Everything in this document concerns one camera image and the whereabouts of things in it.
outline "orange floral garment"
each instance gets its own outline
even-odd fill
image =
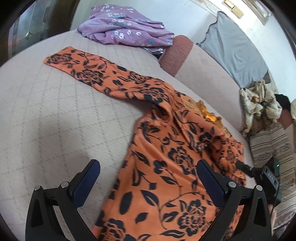
[[[199,240],[219,209],[206,193],[195,166],[205,159],[214,171],[244,185],[245,176],[235,167],[237,160],[243,161],[243,144],[185,107],[184,101],[194,100],[160,79],[141,76],[73,47],[44,63],[109,96],[153,104],[150,113],[136,123],[93,234],[100,241]],[[226,238],[232,235],[240,213],[241,208]]]

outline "purple floral fabric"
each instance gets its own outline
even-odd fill
[[[174,34],[131,7],[105,4],[92,8],[78,27],[83,37],[103,44],[156,47],[173,45]]]

